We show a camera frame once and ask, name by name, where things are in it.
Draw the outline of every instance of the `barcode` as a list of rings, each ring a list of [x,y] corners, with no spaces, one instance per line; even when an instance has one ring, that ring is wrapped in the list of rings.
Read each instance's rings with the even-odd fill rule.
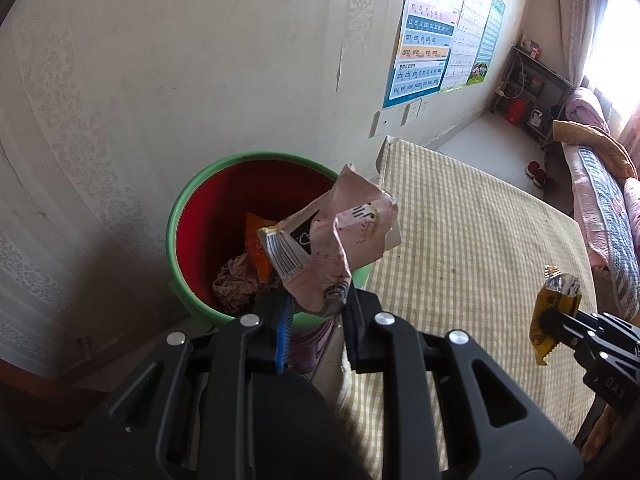
[[[280,232],[266,235],[267,254],[276,272],[283,280],[288,280],[302,270],[303,264],[289,246],[288,240]]]

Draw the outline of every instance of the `metal screw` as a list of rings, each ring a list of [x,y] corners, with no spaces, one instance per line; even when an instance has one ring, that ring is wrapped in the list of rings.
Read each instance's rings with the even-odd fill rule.
[[[182,332],[171,332],[167,337],[166,341],[171,346],[179,346],[187,341],[187,336],[185,336]]]
[[[240,324],[242,326],[257,326],[260,324],[260,318],[255,314],[244,314],[240,318]]]
[[[396,322],[396,318],[393,314],[389,314],[388,312],[379,312],[373,317],[374,321],[379,325],[393,325]]]
[[[449,341],[456,345],[464,345],[469,342],[469,334],[462,330],[454,330],[449,334]]]

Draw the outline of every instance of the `wall socket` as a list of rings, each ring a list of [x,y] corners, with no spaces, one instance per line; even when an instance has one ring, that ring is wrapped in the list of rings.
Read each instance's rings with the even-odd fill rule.
[[[416,99],[415,101],[411,101],[404,108],[404,116],[402,117],[402,126],[407,123],[413,121],[420,113],[420,105],[422,104],[422,99]]]
[[[378,135],[393,135],[394,127],[398,126],[396,121],[398,116],[398,109],[395,107],[384,108],[373,117],[373,124],[371,126],[371,132],[369,138]]]

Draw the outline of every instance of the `educational poster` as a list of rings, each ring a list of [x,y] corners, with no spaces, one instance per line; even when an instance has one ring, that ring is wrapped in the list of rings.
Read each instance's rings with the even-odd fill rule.
[[[455,90],[466,84],[478,54],[491,4],[492,0],[464,1],[440,92]]]
[[[384,108],[438,91],[463,1],[404,1]]]
[[[480,49],[466,84],[473,85],[484,81],[486,72],[489,69],[489,63],[491,63],[491,58],[494,56],[495,43],[498,41],[503,17],[504,2],[502,0],[492,0],[489,18],[480,40]]]

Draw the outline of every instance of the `red box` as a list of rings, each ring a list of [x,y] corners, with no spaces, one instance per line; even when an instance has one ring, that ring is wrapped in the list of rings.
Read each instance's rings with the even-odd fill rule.
[[[507,110],[507,113],[504,115],[504,118],[515,126],[520,122],[522,114],[524,113],[524,108],[526,107],[527,102],[524,99],[514,99],[511,102],[511,106]]]

